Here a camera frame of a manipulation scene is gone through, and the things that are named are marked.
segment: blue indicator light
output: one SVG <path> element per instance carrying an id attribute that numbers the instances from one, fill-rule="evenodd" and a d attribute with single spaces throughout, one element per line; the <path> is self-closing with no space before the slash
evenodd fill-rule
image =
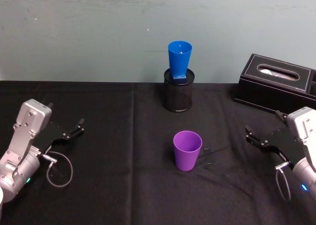
<path id="1" fill-rule="evenodd" d="M 302 184 L 302 188 L 304 191 L 308 191 L 307 187 L 304 184 Z"/>

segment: tissue box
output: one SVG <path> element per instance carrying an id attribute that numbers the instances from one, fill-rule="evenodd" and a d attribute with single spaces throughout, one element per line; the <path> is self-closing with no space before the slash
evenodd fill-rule
<path id="1" fill-rule="evenodd" d="M 272 113 L 316 109 L 316 71 L 252 54 L 240 75 L 234 100 Z"/>

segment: cable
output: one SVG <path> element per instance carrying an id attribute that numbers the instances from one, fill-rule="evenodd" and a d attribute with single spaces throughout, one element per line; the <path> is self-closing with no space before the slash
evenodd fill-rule
<path id="1" fill-rule="evenodd" d="M 288 199 L 286 199 L 286 198 L 284 197 L 283 192 L 282 192 L 281 187 L 280 187 L 280 184 L 279 184 L 279 182 L 278 182 L 277 176 L 278 176 L 279 171 L 282 173 L 282 175 L 283 175 L 283 177 L 284 177 L 284 180 L 285 180 L 285 184 L 286 184 L 286 187 L 287 187 L 287 193 L 288 193 Z M 282 198 L 283 198 L 285 201 L 290 201 L 290 200 L 291 200 L 290 187 L 289 187 L 289 185 L 288 185 L 286 176 L 285 176 L 285 174 L 284 174 L 284 172 L 283 172 L 283 170 L 282 170 L 281 168 L 276 171 L 276 184 L 277 184 L 278 190 L 280 191 L 280 194 L 281 194 Z"/>
<path id="2" fill-rule="evenodd" d="M 66 156 L 64 156 L 62 153 L 59 153 L 59 152 L 49 151 L 48 153 L 58 154 L 58 155 L 62 156 L 64 159 L 66 159 L 66 161 L 68 162 L 68 164 L 69 164 L 69 166 L 70 166 L 70 171 L 71 171 L 71 173 L 70 173 L 70 178 L 69 178 L 69 180 L 68 180 L 65 184 L 63 184 L 63 185 L 56 185 L 55 183 L 53 183 L 53 182 L 50 180 L 49 175 L 48 175 L 48 174 L 49 174 L 49 171 L 50 171 L 50 168 L 51 168 L 51 166 L 52 166 L 52 164 L 53 164 L 53 163 L 51 163 L 50 166 L 49 166 L 48 169 L 47 169 L 47 172 L 46 172 L 46 177 L 47 177 L 48 182 L 49 182 L 52 186 L 58 187 L 58 188 L 62 188 L 62 187 L 67 186 L 67 185 L 71 182 L 71 180 L 73 179 L 73 172 L 74 172 L 73 166 L 72 166 L 70 160 L 69 160 Z"/>

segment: plastic cup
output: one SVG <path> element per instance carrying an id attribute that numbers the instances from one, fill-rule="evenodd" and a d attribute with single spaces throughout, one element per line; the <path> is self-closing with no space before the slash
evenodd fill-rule
<path id="1" fill-rule="evenodd" d="M 170 73 L 173 78 L 186 78 L 192 45 L 186 41 L 173 41 L 168 45 Z"/>
<path id="2" fill-rule="evenodd" d="M 193 131 L 180 131 L 173 138 L 176 166 L 181 171 L 194 168 L 202 147 L 201 137 Z"/>

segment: blue plastic cup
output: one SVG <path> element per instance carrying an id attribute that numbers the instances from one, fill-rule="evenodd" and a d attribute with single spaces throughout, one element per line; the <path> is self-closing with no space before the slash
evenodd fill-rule
<path id="1" fill-rule="evenodd" d="M 192 45 L 186 41 L 173 41 L 168 45 L 170 73 L 173 78 L 186 78 Z"/>

